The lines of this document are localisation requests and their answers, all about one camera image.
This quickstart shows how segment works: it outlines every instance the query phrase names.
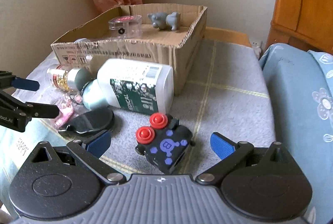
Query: gray toy pig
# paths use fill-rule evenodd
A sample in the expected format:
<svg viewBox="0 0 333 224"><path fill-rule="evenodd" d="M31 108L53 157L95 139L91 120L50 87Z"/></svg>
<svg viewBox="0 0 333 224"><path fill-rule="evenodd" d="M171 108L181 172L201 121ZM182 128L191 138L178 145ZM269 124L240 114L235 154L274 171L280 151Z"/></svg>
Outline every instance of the gray toy pig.
<svg viewBox="0 0 333 224"><path fill-rule="evenodd" d="M167 14L164 12L158 12L154 14L147 15L151 20L154 28L159 28L164 30L167 27L171 27L172 31L176 31L180 26L180 13L173 12L172 14Z"/></svg>

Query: wooden headboard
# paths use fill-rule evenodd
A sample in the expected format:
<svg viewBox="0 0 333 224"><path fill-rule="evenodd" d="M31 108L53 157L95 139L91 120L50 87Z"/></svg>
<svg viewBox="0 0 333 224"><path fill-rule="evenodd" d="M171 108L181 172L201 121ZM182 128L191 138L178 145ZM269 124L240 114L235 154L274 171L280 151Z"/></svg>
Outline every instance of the wooden headboard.
<svg viewBox="0 0 333 224"><path fill-rule="evenodd" d="M333 0L276 0L266 49L277 42L333 53Z"/></svg>

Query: blue rubber pad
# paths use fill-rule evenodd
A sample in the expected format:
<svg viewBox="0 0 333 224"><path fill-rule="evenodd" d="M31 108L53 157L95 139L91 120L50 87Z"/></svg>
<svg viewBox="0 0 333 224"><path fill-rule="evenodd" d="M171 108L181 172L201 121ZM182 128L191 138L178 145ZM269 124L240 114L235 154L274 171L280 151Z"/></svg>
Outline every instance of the blue rubber pad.
<svg viewBox="0 0 333 224"><path fill-rule="evenodd" d="M12 86L16 89L28 90L28 91L38 91L39 90L39 82L35 80L18 78L16 77L12 81Z"/></svg>
<svg viewBox="0 0 333 224"><path fill-rule="evenodd" d="M214 133L210 136L210 147L213 152L217 154L219 158L221 158L221 160L225 159L234 151L236 151L232 144L229 144Z"/></svg>
<svg viewBox="0 0 333 224"><path fill-rule="evenodd" d="M93 156L100 158L111 145L111 133L105 131L100 137L86 145L86 150Z"/></svg>

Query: barcode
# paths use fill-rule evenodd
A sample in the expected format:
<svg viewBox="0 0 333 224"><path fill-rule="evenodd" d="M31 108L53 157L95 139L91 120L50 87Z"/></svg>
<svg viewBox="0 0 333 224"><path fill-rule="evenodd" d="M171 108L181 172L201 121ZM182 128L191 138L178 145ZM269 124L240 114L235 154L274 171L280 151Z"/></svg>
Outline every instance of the barcode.
<svg viewBox="0 0 333 224"><path fill-rule="evenodd" d="M150 67L146 78L155 78L159 67Z"/></svg>

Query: blue bedding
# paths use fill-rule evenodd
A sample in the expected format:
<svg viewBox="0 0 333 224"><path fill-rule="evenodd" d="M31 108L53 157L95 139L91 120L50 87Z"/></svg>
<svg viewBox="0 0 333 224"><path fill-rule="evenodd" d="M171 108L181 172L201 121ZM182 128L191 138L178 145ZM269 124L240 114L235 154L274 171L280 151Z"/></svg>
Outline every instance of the blue bedding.
<svg viewBox="0 0 333 224"><path fill-rule="evenodd" d="M313 188L306 217L326 224L333 218L333 56L275 44L260 65L276 139L287 146Z"/></svg>

